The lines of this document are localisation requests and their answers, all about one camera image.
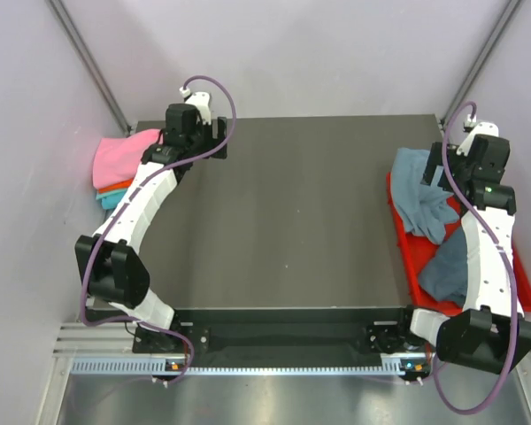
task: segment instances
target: folded towel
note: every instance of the folded towel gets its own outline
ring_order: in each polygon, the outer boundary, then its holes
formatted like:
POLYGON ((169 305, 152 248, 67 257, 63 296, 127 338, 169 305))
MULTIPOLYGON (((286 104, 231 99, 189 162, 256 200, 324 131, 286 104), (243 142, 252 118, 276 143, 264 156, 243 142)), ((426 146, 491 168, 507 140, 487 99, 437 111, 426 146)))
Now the folded towel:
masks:
POLYGON ((110 192, 105 192, 105 193, 100 193, 100 191, 98 191, 96 193, 96 200, 99 200, 99 199, 104 199, 105 197, 111 197, 112 195, 117 195, 117 194, 122 194, 122 196, 124 196, 124 194, 127 192, 127 189, 116 189, 116 190, 111 190, 110 192))
POLYGON ((421 184, 427 165, 428 151, 401 148, 391 169, 391 198, 401 217, 405 233, 426 236, 439 245, 446 232, 444 225, 458 220, 458 214, 446 200, 451 193, 436 184, 440 173, 435 174, 430 186, 421 184))
POLYGON ((108 195, 107 197, 102 197, 100 199, 100 204, 102 205, 103 209, 111 210, 112 208, 116 208, 116 206, 122 200, 124 195, 126 195, 126 191, 124 189, 113 190, 110 195, 108 195))
POLYGON ((106 186, 105 188, 101 188, 98 190, 98 193, 106 193, 111 192, 116 189, 127 189, 130 186, 132 186, 132 183, 134 182, 134 179, 125 180, 120 183, 111 184, 110 186, 106 186))
POLYGON ((420 287, 436 301, 464 305, 468 291, 466 255, 466 235, 460 227, 439 246, 435 256, 423 268, 417 278, 420 287))
POLYGON ((92 166, 92 185, 96 189, 133 179, 143 152, 158 140, 159 130, 145 130, 128 138, 103 138, 92 166))

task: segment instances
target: dark gray table surface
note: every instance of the dark gray table surface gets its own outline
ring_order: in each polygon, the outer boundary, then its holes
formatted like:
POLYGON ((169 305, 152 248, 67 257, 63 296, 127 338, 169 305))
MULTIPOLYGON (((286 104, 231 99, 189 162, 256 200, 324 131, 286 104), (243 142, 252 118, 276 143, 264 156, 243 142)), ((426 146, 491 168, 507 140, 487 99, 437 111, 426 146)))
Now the dark gray table surface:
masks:
POLYGON ((176 307, 408 303, 386 173, 440 136, 434 115, 238 120, 144 237, 151 288, 176 307))

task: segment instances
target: blue towel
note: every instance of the blue towel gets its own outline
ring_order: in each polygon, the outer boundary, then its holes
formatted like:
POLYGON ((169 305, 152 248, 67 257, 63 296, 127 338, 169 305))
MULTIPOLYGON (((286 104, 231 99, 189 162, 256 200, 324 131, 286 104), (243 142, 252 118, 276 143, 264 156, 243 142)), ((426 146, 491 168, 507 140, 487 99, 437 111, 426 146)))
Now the blue towel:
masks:
POLYGON ((124 195, 126 195, 125 189, 118 189, 118 190, 112 190, 110 192, 106 192, 107 196, 102 196, 100 199, 100 204, 103 206, 103 209, 105 210, 111 210, 112 208, 116 208, 116 205, 118 205, 118 202, 122 200, 124 195))
POLYGON ((435 256, 419 273, 420 287, 437 301, 454 301, 460 307, 464 305, 468 291, 466 255, 466 235, 460 227, 439 246, 435 256))
POLYGON ((446 200, 451 193, 437 186, 441 173, 436 173, 430 186, 421 184, 427 165, 428 151, 401 148, 391 169, 391 198, 405 233, 426 236, 436 245, 443 242, 444 225, 458 220, 458 214, 446 200))

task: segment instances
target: pink towel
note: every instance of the pink towel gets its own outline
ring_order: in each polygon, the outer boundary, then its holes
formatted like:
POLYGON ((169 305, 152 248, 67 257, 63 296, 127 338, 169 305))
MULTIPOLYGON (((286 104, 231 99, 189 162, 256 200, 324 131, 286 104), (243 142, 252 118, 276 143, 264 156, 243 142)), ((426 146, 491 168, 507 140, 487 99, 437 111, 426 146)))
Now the pink towel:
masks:
POLYGON ((92 185, 96 189, 133 179, 143 152, 158 140, 159 130, 144 130, 125 139, 103 138, 92 166, 92 185))

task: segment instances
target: red tray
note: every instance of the red tray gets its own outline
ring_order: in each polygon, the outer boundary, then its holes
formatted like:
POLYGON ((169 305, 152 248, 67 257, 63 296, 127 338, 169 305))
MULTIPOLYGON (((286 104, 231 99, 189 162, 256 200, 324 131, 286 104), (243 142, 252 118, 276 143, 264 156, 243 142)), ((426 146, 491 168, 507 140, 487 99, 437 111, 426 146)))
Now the red tray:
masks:
MULTIPOLYGON (((438 310, 449 316, 459 314, 462 310, 451 301, 435 301, 425 290, 419 286, 417 276, 427 262, 434 257, 438 248, 437 245, 431 243, 426 237, 414 236, 411 233, 405 233, 404 224, 396 211, 396 208, 391 201, 391 173, 388 173, 386 178, 388 188, 388 204, 393 214, 393 221, 396 224, 398 246, 401 250, 401 256, 404 260, 405 273, 407 274, 407 280, 409 281, 409 288, 412 301, 415 305, 420 307, 426 307, 433 310, 438 310)), ((460 206, 454 197, 450 197, 447 203, 453 207, 458 213, 460 212, 460 206)), ((453 224, 447 224, 446 227, 446 239, 452 235, 458 226, 460 226, 460 220, 453 224)), ((519 254, 513 245, 513 272, 515 273, 515 279, 517 281, 517 294, 521 306, 526 313, 531 313, 531 284, 525 273, 525 269, 519 259, 519 254)))

